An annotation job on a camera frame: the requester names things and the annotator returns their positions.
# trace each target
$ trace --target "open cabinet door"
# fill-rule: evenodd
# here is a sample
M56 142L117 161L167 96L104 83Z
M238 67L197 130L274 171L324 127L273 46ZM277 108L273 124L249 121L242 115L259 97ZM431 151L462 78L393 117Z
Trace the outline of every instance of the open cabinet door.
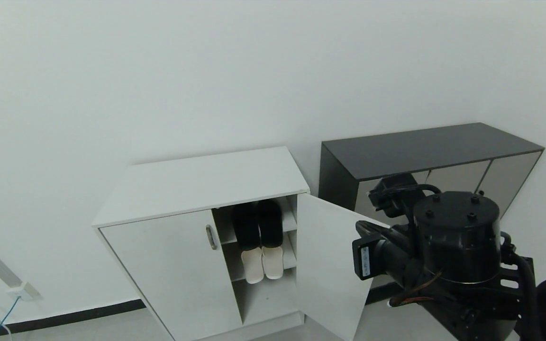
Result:
M353 268L351 242L359 238L358 220L378 223L310 194L298 194L299 309L345 341L355 337L372 283L360 280Z

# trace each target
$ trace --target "white slipper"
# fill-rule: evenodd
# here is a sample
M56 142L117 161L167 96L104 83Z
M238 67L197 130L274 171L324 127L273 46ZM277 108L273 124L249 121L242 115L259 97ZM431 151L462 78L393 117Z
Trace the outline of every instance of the white slipper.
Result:
M263 268L268 279L276 280L283 276L283 249L263 247Z
M241 263L246 273L246 281L250 284L256 284L264 278L262 250L255 248L241 253Z

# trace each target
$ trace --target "black cylindrical motor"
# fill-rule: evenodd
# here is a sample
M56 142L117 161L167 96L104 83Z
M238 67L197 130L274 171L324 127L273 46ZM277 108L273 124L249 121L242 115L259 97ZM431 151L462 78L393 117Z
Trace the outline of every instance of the black cylindrical motor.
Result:
M425 268L442 279L483 283L501 270L499 207L469 192L444 192L414 205Z

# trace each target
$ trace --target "shoe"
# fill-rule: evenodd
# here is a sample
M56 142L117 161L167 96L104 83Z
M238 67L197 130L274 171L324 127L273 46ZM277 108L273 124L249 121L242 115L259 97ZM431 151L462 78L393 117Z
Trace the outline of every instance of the shoe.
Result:
M263 246L263 269L267 278L275 280L283 276L283 224L282 209L270 199L261 200L258 210L260 242Z
M246 281L249 284L256 284L264 278L262 262L262 250L255 248L241 253L241 263L246 274Z
M237 245L241 252L241 263L250 284L258 283L264 278L260 233L258 231L258 212L251 203L233 207L231 222L236 233Z
M231 212L231 222L240 250L249 251L260 246L258 212L254 205L251 203L235 205Z

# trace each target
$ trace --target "blue cable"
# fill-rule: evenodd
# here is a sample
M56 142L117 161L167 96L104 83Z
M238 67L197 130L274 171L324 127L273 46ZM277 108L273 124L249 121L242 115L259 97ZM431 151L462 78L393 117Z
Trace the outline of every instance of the blue cable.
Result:
M16 306L16 304L18 303L18 300L20 299L20 296L18 296L16 298L16 301L14 302L13 305L11 305L11 308L9 309L8 313L6 314L6 316L4 316L4 318L1 320L1 323L0 323L0 329L1 329L1 326L4 324L4 322L6 321L7 317L9 316L9 314L11 313L12 310L14 310L14 307Z

